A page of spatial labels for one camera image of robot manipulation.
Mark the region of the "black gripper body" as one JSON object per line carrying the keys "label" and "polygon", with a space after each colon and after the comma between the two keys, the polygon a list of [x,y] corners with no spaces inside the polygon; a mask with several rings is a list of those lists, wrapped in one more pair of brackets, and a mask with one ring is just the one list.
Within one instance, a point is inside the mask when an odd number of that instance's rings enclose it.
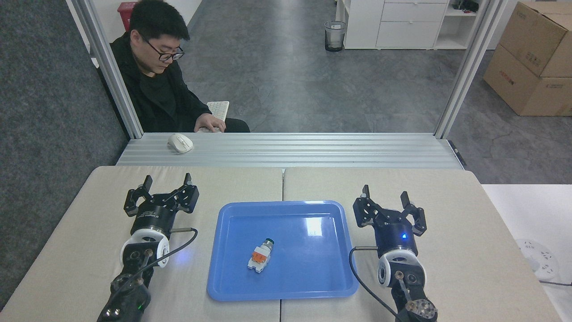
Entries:
{"label": "black gripper body", "polygon": [[376,225],[374,227],[374,238],[378,258],[389,251],[397,249],[410,250],[414,255],[418,255],[412,224],[409,222]]}
{"label": "black gripper body", "polygon": [[153,229],[160,233],[171,233],[177,212],[162,206],[141,206],[135,214],[130,233],[139,229]]}

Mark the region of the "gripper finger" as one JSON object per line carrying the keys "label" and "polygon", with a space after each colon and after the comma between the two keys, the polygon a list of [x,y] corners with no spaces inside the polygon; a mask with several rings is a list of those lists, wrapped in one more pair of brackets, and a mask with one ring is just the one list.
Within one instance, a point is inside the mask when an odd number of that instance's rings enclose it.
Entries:
{"label": "gripper finger", "polygon": [[[409,200],[407,191],[402,192],[400,199],[402,201],[403,210],[399,212],[398,224],[402,230],[402,235],[407,237],[411,234],[421,236],[427,230],[424,209],[415,206],[411,200]],[[408,215],[412,215],[413,224],[407,220]]]}
{"label": "gripper finger", "polygon": [[374,227],[389,225],[388,209],[382,208],[370,198],[369,185],[364,185],[362,193],[353,203],[356,224],[363,228],[367,225]]}
{"label": "gripper finger", "polygon": [[198,202],[198,187],[192,185],[190,173],[186,173],[183,184],[170,193],[157,194],[157,205],[172,211],[192,213]]}
{"label": "gripper finger", "polygon": [[[147,175],[143,184],[141,184],[138,188],[131,189],[127,192],[127,197],[123,208],[127,216],[132,217],[137,215],[138,218],[159,217],[156,211],[155,198],[149,192],[152,182],[153,180],[151,175]],[[141,204],[141,207],[143,208],[139,209],[139,206],[137,206],[136,203],[141,197],[145,199],[145,202]]]}

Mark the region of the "person's left hand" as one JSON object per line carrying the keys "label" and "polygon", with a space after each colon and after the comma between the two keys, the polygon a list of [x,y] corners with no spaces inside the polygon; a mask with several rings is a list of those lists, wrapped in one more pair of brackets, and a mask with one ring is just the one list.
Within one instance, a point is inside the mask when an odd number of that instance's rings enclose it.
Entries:
{"label": "person's left hand", "polygon": [[206,128],[210,132],[220,131],[224,133],[227,127],[223,120],[213,116],[212,114],[203,113],[198,116],[193,131],[198,132],[201,128]]}

